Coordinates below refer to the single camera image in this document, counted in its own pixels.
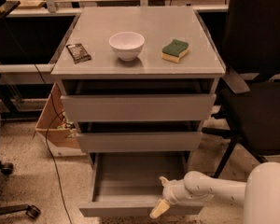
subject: floor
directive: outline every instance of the floor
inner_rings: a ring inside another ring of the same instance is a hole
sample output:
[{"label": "floor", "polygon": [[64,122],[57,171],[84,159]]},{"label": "floor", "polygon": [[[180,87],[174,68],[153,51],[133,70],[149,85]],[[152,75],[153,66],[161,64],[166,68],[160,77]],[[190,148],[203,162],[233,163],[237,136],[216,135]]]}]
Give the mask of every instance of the floor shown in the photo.
[{"label": "floor", "polygon": [[[224,121],[208,120],[211,127],[226,126]],[[0,206],[33,204],[41,210],[37,220],[31,220],[24,212],[0,216],[0,224],[98,224],[98,223],[195,223],[240,224],[243,208],[218,197],[209,201],[198,216],[187,217],[84,217],[78,205],[88,199],[91,168],[85,156],[55,158],[63,189],[64,204],[60,192],[56,168],[49,150],[35,133],[36,120],[3,121],[0,158],[14,163],[12,175],[0,173]],[[200,148],[193,153],[190,169],[212,174],[228,141],[204,135]],[[280,157],[270,158],[279,161]],[[246,181],[255,161],[241,146],[237,146],[220,178]]]}]

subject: bottom drawer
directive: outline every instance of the bottom drawer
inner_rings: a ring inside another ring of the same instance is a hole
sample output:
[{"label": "bottom drawer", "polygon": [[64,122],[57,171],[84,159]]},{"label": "bottom drawer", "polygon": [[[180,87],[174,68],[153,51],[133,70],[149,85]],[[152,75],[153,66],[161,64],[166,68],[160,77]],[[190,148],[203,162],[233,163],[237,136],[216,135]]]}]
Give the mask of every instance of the bottom drawer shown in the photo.
[{"label": "bottom drawer", "polygon": [[[97,154],[91,199],[79,210],[84,217],[147,217],[162,196],[160,176],[183,178],[185,163],[183,152]],[[172,206],[165,215],[197,215],[202,208],[195,201]]]}]

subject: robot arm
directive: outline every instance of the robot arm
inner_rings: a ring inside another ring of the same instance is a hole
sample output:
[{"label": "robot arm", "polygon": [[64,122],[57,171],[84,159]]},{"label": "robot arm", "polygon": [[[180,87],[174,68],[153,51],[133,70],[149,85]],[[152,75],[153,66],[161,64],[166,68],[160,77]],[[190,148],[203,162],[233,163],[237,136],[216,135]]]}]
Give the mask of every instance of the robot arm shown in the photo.
[{"label": "robot arm", "polygon": [[244,206],[244,224],[280,223],[280,163],[266,162],[256,167],[247,182],[214,179],[189,172],[182,180],[161,177],[163,199],[150,213],[160,216],[170,205],[204,200],[216,195]]}]

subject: chair leg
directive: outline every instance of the chair leg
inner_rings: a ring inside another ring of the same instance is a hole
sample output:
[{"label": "chair leg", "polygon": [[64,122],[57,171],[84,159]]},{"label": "chair leg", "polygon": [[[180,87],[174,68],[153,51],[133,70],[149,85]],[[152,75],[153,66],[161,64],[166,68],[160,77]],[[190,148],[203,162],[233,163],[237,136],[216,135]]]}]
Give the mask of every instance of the chair leg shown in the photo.
[{"label": "chair leg", "polygon": [[227,150],[223,155],[223,158],[220,162],[220,164],[218,165],[214,175],[212,176],[213,178],[218,178],[220,176],[220,174],[223,171],[223,168],[225,167],[226,162],[228,161],[229,157],[231,156],[236,144],[238,143],[238,138],[237,137],[233,137],[230,141],[230,143],[228,144]]}]

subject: office chair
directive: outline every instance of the office chair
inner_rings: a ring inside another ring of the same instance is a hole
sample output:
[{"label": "office chair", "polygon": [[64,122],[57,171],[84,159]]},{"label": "office chair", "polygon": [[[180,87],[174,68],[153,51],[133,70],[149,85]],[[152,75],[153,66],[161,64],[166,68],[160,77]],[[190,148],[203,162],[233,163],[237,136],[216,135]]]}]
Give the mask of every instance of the office chair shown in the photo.
[{"label": "office chair", "polygon": [[[212,117],[230,129],[203,132],[231,141],[213,177],[238,143],[260,162],[280,154],[280,80],[272,82],[280,74],[280,0],[230,0],[220,54],[227,87],[217,91],[221,108]],[[243,73],[258,74],[247,81]]]}]

